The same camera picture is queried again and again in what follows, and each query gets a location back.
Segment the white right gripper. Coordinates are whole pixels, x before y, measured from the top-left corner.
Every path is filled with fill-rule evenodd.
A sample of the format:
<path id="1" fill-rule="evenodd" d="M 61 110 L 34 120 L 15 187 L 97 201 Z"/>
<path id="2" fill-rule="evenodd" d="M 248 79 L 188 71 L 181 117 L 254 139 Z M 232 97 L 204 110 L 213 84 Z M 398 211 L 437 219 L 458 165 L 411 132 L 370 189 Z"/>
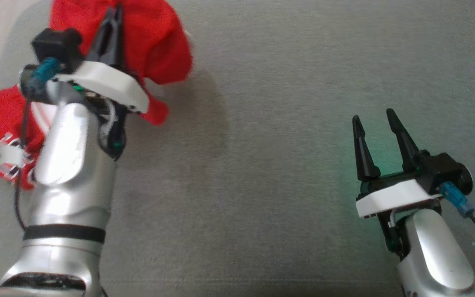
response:
<path id="1" fill-rule="evenodd" d="M 386 109 L 386 116 L 397 139 L 404 172 L 381 177 L 380 169 L 374 164 L 364 139 L 366 134 L 360 118 L 354 116 L 352 126 L 357 178 L 363 181 L 355 206 L 360 218 L 377 217 L 389 252 L 407 256 L 410 250 L 405 227 L 405 220 L 409 216 L 407 212 L 428 209 L 441 214 L 441 196 L 425 192 L 417 182 L 420 173 L 415 171 L 417 165 L 414 157 L 419 149 L 394 109 Z"/>

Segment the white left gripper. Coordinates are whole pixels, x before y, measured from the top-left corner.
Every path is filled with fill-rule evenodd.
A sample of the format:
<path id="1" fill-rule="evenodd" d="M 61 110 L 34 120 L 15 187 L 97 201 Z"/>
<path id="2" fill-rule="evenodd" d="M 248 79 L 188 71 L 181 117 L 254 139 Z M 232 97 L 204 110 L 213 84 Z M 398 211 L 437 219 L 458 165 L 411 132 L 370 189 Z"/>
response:
<path id="1" fill-rule="evenodd" d="M 122 5 L 108 8 L 94 35 L 87 61 L 73 73 L 54 76 L 64 90 L 76 92 L 70 103 L 83 104 L 98 118 L 99 147 L 113 160 L 118 160 L 126 147 L 127 115 L 149 109 L 145 88 L 133 76 L 117 70 L 125 67 L 123 24 Z"/>

